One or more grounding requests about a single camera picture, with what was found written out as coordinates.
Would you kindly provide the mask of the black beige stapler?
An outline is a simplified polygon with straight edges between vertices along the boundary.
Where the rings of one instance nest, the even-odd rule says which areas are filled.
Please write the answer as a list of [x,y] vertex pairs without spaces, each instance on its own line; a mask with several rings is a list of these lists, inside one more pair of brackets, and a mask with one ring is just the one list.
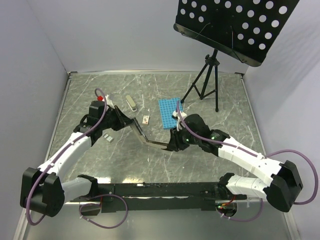
[[132,123],[130,124],[130,128],[132,129],[135,136],[139,139],[139,141],[147,145],[149,147],[158,148],[162,150],[166,150],[168,147],[167,143],[158,142],[154,140],[150,140],[147,138],[147,136],[144,134],[140,124],[138,123],[137,119],[134,117],[131,119]]

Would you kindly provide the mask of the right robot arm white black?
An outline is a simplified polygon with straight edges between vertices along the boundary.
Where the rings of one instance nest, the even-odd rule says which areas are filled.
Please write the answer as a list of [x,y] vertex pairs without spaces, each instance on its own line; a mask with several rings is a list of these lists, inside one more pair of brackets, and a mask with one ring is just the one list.
[[303,189],[298,168],[293,162],[280,162],[249,149],[229,134],[210,129],[198,114],[174,111],[172,118],[176,120],[176,127],[170,129],[168,151],[183,151],[190,145],[196,145],[204,152],[228,160],[254,175],[243,177],[227,173],[221,177],[218,193],[223,199],[246,195],[267,200],[281,212],[290,211]]

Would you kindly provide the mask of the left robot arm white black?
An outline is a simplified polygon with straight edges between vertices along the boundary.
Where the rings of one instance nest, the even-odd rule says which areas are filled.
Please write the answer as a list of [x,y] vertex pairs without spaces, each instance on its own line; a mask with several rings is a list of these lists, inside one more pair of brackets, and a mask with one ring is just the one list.
[[115,105],[95,100],[89,111],[74,128],[67,142],[38,168],[27,168],[22,175],[20,206],[54,217],[64,203],[84,197],[95,200],[99,195],[98,180],[81,174],[74,180],[62,183],[71,168],[102,136],[103,131],[119,131],[133,123]]

